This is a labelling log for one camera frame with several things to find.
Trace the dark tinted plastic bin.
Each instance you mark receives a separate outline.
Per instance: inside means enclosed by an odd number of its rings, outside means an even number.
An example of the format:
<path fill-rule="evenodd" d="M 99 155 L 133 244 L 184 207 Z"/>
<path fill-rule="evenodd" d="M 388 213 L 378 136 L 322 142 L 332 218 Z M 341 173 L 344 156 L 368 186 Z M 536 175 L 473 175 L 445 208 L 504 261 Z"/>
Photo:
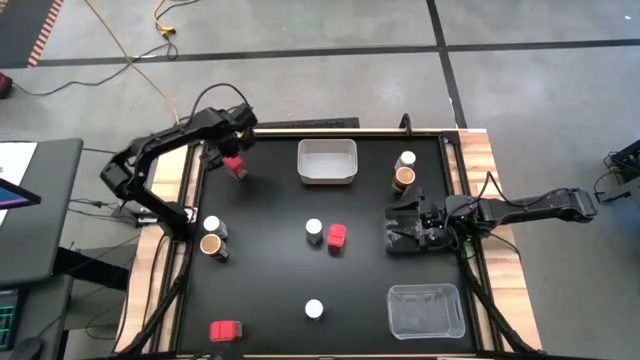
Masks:
<path fill-rule="evenodd" d="M 419 214 L 401 212 L 399 210 L 400 205 L 402 204 L 391 204 L 385 208 L 385 249 L 390 254 L 414 254 L 400 253 L 399 240 L 405 237 L 419 239 L 421 234 Z"/>

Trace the black flat bar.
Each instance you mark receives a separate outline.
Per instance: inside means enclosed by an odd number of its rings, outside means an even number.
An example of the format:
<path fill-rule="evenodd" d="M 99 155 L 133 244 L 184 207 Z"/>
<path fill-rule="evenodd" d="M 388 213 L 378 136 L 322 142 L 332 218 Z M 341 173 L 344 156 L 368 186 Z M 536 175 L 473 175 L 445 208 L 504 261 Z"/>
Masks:
<path fill-rule="evenodd" d="M 256 129 L 359 128 L 358 117 L 260 122 Z"/>

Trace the dark tilted screen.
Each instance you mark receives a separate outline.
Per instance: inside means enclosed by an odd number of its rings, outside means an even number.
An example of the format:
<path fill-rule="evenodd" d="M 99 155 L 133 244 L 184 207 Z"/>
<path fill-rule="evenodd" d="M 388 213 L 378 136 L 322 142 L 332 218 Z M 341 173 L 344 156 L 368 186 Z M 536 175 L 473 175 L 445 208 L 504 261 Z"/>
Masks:
<path fill-rule="evenodd" d="M 41 197 L 0 178 L 0 210 L 38 205 Z"/>

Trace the grey side desk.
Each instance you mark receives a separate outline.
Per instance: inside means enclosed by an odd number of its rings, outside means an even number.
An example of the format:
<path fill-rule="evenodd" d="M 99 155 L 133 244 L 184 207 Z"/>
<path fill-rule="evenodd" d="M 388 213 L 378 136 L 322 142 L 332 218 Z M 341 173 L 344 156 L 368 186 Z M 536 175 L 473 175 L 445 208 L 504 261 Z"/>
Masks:
<path fill-rule="evenodd" d="M 40 142 L 20 186 L 41 203 L 10 210 L 0 224 L 0 287 L 51 276 L 84 142 Z"/>

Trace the white paper sheet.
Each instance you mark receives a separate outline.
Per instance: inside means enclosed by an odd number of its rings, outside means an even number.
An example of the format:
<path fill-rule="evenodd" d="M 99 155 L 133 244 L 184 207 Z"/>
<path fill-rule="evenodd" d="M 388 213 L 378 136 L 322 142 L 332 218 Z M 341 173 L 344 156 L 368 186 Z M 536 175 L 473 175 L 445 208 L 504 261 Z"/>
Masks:
<path fill-rule="evenodd" d="M 0 178 L 22 187 L 37 146 L 36 142 L 0 142 Z M 9 210 L 0 210 L 0 226 Z"/>

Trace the black desk base bar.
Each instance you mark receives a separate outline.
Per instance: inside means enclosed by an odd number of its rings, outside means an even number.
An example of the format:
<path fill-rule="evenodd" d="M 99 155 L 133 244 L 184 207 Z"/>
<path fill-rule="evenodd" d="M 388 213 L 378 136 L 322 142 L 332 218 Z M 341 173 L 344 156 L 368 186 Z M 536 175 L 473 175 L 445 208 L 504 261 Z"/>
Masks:
<path fill-rule="evenodd" d="M 69 275 L 107 288 L 124 291 L 129 282 L 129 266 L 118 265 L 117 260 L 125 260 L 134 255 L 132 245 L 70 250 L 59 247 L 54 261 L 54 275 Z"/>

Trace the brown lid spice jar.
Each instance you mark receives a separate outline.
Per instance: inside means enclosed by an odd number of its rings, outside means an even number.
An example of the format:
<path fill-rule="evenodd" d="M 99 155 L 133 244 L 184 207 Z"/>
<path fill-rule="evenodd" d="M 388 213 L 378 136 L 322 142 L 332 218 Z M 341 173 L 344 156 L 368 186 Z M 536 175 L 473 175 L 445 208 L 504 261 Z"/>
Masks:
<path fill-rule="evenodd" d="M 200 250 L 203 254 L 221 262 L 227 261 L 230 257 L 226 242 L 213 233 L 202 237 L 200 240 Z"/>
<path fill-rule="evenodd" d="M 399 167 L 394 174 L 392 181 L 392 194 L 401 197 L 407 189 L 414 183 L 416 174 L 410 167 Z"/>

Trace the backlit keyboard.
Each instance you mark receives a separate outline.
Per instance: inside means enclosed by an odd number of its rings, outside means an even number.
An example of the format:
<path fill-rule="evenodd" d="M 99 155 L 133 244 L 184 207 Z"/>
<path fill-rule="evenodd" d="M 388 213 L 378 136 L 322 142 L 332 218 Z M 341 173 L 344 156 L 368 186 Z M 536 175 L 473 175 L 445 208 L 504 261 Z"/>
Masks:
<path fill-rule="evenodd" d="M 0 290 L 0 352 L 12 349 L 18 328 L 20 290 Z"/>

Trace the black metal table frame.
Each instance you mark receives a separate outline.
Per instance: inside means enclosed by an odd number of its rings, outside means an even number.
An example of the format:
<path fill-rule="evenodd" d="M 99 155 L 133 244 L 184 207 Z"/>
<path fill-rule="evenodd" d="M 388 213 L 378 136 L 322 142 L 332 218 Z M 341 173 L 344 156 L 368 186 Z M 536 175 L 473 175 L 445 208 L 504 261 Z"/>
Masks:
<path fill-rule="evenodd" d="M 444 166 L 452 173 L 452 186 L 456 193 L 467 189 L 466 181 L 478 180 L 484 170 L 496 172 L 490 139 L 485 129 L 416 129 L 410 137 L 403 129 L 391 128 L 305 128 L 258 129 L 262 136 L 282 135 L 335 135 L 348 137 L 372 135 L 380 138 L 393 136 L 402 140 L 424 140 L 432 137 L 444 142 Z M 158 159 L 152 176 L 152 189 L 165 200 L 176 200 L 195 206 L 203 178 L 200 161 L 202 146 L 195 143 L 172 150 Z M 159 307 L 161 296 L 178 274 L 186 248 L 165 236 L 158 225 L 142 230 L 132 268 L 131 288 L 127 305 L 122 312 L 116 349 L 122 350 L 135 335 L 150 322 L 152 312 Z M 533 315 L 532 305 L 524 279 L 521 258 L 515 252 L 512 228 L 505 225 L 478 247 L 481 260 L 472 262 L 473 271 L 483 277 L 485 289 L 492 293 L 496 306 L 521 338 L 535 348 L 541 340 Z"/>

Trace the clear plastic bin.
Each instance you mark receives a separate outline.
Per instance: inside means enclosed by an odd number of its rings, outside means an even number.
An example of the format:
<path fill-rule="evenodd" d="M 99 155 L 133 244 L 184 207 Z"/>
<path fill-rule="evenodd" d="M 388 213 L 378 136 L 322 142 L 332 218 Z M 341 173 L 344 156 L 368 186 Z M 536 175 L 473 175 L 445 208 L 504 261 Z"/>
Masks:
<path fill-rule="evenodd" d="M 398 340 L 459 339 L 466 333 L 460 294 L 450 283 L 394 285 L 387 311 L 390 332 Z"/>

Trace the black table mat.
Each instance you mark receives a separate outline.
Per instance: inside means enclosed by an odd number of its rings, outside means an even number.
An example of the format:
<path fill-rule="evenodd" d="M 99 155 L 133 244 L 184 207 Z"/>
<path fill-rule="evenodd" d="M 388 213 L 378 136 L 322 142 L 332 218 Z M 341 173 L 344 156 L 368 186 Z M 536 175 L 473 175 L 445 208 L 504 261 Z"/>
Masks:
<path fill-rule="evenodd" d="M 244 355 L 347 355 L 471 353 L 472 330 L 459 339 L 398 340 L 389 329 L 387 294 L 394 285 L 450 283 L 462 278 L 450 253 L 392 256 L 384 245 L 384 210 L 393 170 L 406 150 L 417 156 L 417 182 L 431 201 L 449 192 L 440 140 L 398 137 L 357 139 L 358 172 L 346 186 L 308 186 L 297 171 L 298 139 L 260 139 L 244 156 L 248 175 L 207 173 L 201 216 L 227 226 L 230 257 L 218 262 L 195 250 L 183 302 L 178 350 Z M 305 224 L 323 225 L 318 245 Z M 344 224 L 339 253 L 328 249 L 331 224 Z M 310 299 L 324 305 L 319 321 L 304 311 Z M 211 342 L 217 320 L 243 325 L 242 337 Z"/>

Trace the grey power adapter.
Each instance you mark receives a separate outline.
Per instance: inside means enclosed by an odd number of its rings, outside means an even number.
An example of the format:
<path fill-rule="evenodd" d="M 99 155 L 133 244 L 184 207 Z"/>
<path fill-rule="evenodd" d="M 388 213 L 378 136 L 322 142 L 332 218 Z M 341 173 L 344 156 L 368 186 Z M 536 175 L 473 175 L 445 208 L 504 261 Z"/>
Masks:
<path fill-rule="evenodd" d="M 135 209 L 129 206 L 120 206 L 112 212 L 111 216 L 118 222 L 134 228 L 153 225 L 158 222 L 157 216 L 144 207 Z"/>

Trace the black mat orange striped edge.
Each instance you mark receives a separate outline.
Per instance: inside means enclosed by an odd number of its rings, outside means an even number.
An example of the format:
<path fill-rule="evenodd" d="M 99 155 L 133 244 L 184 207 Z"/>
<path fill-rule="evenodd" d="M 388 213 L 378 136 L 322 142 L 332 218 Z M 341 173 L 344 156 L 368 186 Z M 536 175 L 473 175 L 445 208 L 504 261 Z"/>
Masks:
<path fill-rule="evenodd" d="M 0 69 L 35 67 L 64 0 L 0 0 Z"/>

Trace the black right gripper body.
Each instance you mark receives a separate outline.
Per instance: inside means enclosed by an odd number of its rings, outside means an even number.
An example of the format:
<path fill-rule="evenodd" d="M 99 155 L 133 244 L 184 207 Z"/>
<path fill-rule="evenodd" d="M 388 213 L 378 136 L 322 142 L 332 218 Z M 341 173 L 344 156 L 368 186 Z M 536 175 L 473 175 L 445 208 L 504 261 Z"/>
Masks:
<path fill-rule="evenodd" d="M 447 215 L 444 203 L 429 200 L 423 189 L 416 190 L 416 200 L 421 223 L 420 248 L 422 250 L 449 248 L 449 237 L 444 225 Z"/>

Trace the red lid spice tin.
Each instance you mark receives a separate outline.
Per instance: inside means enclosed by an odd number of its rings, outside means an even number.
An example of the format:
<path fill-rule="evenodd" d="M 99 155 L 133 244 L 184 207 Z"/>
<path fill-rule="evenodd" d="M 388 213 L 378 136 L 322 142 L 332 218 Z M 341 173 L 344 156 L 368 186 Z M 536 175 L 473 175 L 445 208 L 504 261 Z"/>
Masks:
<path fill-rule="evenodd" d="M 224 157 L 223 165 L 236 180 L 242 180 L 248 174 L 245 162 L 239 156 Z"/>
<path fill-rule="evenodd" d="M 232 342 L 242 337 L 243 325 L 235 320 L 217 320 L 209 326 L 211 342 Z"/>
<path fill-rule="evenodd" d="M 332 253 L 339 253 L 343 250 L 346 242 L 347 228 L 344 224 L 331 224 L 327 237 L 328 249 Z"/>

